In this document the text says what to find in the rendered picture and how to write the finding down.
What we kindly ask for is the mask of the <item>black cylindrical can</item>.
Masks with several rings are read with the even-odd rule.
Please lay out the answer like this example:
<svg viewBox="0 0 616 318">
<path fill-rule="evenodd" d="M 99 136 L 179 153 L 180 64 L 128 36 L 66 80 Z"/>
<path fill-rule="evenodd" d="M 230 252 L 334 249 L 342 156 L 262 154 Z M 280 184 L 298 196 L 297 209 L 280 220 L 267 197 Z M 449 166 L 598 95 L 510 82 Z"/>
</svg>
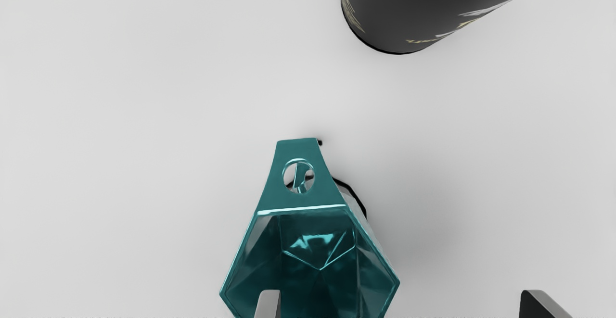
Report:
<svg viewBox="0 0 616 318">
<path fill-rule="evenodd" d="M 340 0 L 348 27 L 368 47 L 422 51 L 513 0 Z"/>
</svg>

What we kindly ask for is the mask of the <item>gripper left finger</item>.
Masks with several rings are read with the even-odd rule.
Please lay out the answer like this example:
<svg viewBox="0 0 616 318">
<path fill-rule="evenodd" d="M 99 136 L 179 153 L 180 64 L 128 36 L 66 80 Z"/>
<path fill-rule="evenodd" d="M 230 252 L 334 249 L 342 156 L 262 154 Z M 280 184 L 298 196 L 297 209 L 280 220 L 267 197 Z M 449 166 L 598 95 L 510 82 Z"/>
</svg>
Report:
<svg viewBox="0 0 616 318">
<path fill-rule="evenodd" d="M 280 290 L 264 290 L 260 293 L 254 318 L 281 318 Z"/>
</svg>

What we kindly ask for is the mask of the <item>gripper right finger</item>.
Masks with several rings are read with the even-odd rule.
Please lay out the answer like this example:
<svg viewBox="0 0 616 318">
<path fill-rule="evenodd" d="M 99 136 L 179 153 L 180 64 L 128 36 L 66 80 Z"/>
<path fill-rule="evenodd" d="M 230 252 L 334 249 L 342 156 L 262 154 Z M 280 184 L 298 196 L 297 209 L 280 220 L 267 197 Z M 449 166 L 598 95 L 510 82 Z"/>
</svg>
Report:
<svg viewBox="0 0 616 318">
<path fill-rule="evenodd" d="M 560 304 L 542 290 L 521 292 L 520 318 L 573 318 Z"/>
</svg>

